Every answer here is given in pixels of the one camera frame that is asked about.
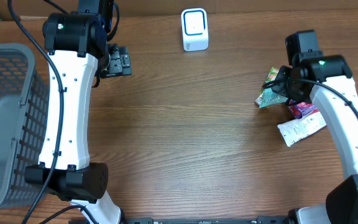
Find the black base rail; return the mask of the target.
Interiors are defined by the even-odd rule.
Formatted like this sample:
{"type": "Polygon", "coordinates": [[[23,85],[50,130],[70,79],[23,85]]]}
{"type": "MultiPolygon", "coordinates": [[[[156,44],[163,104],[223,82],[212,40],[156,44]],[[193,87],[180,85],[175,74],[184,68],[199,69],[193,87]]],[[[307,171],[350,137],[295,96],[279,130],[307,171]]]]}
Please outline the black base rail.
{"type": "Polygon", "coordinates": [[[259,216],[253,219],[224,218],[224,219],[162,219],[126,218],[121,223],[126,224],[284,224],[290,223],[286,216],[259,216]]]}

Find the white tube gold cap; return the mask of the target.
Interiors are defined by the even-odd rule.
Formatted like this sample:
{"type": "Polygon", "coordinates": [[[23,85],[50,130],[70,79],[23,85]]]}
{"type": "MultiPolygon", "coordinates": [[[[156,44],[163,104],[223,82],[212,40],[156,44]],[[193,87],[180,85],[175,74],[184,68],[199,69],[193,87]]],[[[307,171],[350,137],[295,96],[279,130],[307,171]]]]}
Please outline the white tube gold cap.
{"type": "Polygon", "coordinates": [[[298,141],[323,129],[325,126],[326,122],[322,114],[317,111],[300,119],[294,119],[283,124],[278,124],[277,128],[279,129],[285,144],[290,147],[298,141]]]}

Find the white barcode scanner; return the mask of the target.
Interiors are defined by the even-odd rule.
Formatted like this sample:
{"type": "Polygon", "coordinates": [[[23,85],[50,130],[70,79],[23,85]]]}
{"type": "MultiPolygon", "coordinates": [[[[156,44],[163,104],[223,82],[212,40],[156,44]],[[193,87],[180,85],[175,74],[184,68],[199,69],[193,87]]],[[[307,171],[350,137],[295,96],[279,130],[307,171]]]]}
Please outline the white barcode scanner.
{"type": "Polygon", "coordinates": [[[181,30],[185,52],[206,50],[209,47],[208,17],[204,9],[185,9],[181,13],[181,30]]]}

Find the teal wet wipes pack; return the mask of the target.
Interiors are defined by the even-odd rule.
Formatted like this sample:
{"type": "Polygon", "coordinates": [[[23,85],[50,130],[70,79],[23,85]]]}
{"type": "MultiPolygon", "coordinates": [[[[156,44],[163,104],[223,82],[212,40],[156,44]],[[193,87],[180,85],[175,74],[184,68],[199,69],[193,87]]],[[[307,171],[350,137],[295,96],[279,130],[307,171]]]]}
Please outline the teal wet wipes pack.
{"type": "Polygon", "coordinates": [[[285,103],[288,98],[274,93],[271,88],[261,89],[259,96],[255,102],[259,105],[259,108],[265,108],[270,105],[285,103]]]}

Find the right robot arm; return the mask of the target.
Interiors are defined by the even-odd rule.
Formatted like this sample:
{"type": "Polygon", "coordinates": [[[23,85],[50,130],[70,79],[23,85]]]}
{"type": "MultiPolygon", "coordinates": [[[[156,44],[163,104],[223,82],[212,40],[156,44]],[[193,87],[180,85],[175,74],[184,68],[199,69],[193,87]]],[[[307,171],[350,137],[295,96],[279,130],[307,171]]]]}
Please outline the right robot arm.
{"type": "Polygon", "coordinates": [[[341,159],[344,181],[320,205],[294,208],[288,223],[358,223],[358,96],[353,72],[342,55],[325,56],[314,30],[285,39],[288,66],[264,85],[294,103],[319,109],[341,159]]]}

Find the grey plastic shopping basket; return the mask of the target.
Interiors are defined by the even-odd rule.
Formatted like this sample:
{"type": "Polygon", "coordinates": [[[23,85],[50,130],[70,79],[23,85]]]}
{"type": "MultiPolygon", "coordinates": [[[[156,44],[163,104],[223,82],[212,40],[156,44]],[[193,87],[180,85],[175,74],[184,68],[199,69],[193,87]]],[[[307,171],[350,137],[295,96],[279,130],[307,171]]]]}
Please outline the grey plastic shopping basket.
{"type": "Polygon", "coordinates": [[[48,86],[23,44],[0,44],[0,208],[32,204],[38,188],[24,180],[45,138],[48,86]]]}

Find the purple tissue pack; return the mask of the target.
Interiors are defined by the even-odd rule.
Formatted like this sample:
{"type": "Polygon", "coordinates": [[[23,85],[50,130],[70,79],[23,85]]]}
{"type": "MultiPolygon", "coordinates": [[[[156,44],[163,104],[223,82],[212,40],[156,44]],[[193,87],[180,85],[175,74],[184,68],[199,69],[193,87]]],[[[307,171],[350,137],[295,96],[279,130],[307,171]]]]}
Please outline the purple tissue pack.
{"type": "Polygon", "coordinates": [[[300,119],[310,113],[313,113],[317,110],[317,107],[311,103],[301,102],[298,104],[294,104],[293,101],[290,102],[291,105],[288,106],[288,110],[293,115],[295,119],[300,119]]]}

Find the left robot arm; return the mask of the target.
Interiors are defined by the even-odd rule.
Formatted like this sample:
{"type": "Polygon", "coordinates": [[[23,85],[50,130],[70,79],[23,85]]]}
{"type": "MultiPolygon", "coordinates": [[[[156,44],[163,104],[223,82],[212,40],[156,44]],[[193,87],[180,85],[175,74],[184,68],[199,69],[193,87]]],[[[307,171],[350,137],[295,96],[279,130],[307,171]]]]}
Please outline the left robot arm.
{"type": "Polygon", "coordinates": [[[70,203],[88,223],[124,223],[108,194],[108,166],[91,162],[88,118],[93,88],[103,78],[132,73],[128,50],[111,43],[119,24],[114,1],[80,1],[73,12],[59,9],[43,24],[39,48],[49,65],[50,91],[42,151],[27,166],[25,181],[41,194],[70,203]]]}

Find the green snack packet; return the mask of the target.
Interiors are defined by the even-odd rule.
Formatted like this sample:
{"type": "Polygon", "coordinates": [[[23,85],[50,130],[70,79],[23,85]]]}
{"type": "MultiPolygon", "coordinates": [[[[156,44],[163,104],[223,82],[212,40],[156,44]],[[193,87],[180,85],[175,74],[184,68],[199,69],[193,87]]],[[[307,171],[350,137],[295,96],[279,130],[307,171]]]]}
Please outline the green snack packet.
{"type": "Polygon", "coordinates": [[[271,82],[271,81],[275,80],[276,77],[277,77],[277,73],[278,73],[278,69],[272,67],[272,68],[270,69],[270,71],[269,71],[269,73],[268,73],[266,79],[265,79],[265,83],[271,82]]]}

